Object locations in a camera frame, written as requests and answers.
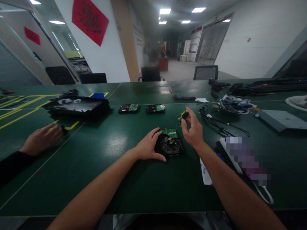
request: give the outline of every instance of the hard drive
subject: hard drive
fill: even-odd
[[[155,151],[164,156],[174,156],[183,154],[183,147],[176,129],[160,129],[162,134],[159,136]]]
[[[140,110],[139,104],[122,104],[118,113],[138,113]]]
[[[165,106],[161,104],[147,105],[146,113],[165,113]]]

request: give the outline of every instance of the black chair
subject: black chair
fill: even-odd
[[[138,78],[138,81],[161,81],[161,78],[165,81],[163,77],[160,76],[160,67],[149,66],[141,68],[142,76]]]
[[[65,66],[47,67],[46,72],[55,85],[74,85],[75,81]]]
[[[195,66],[193,80],[209,80],[213,78],[217,80],[218,66],[217,65],[199,65]]]
[[[86,73],[79,75],[82,84],[106,83],[105,73]]]

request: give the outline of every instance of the red decoration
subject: red decoration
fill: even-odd
[[[39,35],[34,33],[32,30],[29,30],[27,27],[24,27],[25,34],[28,39],[36,43],[37,45],[41,45],[41,40],[39,39]]]
[[[72,23],[101,46],[109,19],[91,0],[74,0]]]

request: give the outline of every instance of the sleeve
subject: sleeve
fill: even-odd
[[[36,157],[15,152],[0,162],[0,187],[35,161]]]

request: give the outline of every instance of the chair backrest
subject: chair backrest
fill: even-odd
[[[142,67],[142,81],[160,81],[160,68],[158,66]]]
[[[307,77],[307,61],[292,60],[284,77]]]
[[[217,80],[218,66],[217,65],[199,65],[195,66],[193,80],[209,80],[213,78]]]
[[[79,75],[82,84],[106,83],[105,73],[86,73]]]
[[[55,85],[74,85],[75,81],[65,66],[47,67],[46,72]]]

